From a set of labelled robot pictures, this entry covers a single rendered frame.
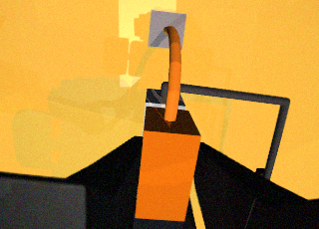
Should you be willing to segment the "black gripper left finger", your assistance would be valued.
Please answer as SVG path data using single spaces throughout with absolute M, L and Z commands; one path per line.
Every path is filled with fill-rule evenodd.
M 143 137 L 64 178 L 0 171 L 0 229 L 128 229 Z

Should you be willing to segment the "orange power cord with plug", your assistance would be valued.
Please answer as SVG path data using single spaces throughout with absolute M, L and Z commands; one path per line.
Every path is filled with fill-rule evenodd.
M 146 107 L 135 229 L 182 229 L 201 134 L 189 111 L 178 110 L 181 45 L 175 27 L 169 41 L 165 108 Z

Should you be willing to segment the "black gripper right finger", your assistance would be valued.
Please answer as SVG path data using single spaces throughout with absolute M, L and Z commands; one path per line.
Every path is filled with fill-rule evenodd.
M 205 229 L 319 229 L 319 198 L 307 200 L 205 142 L 193 178 Z

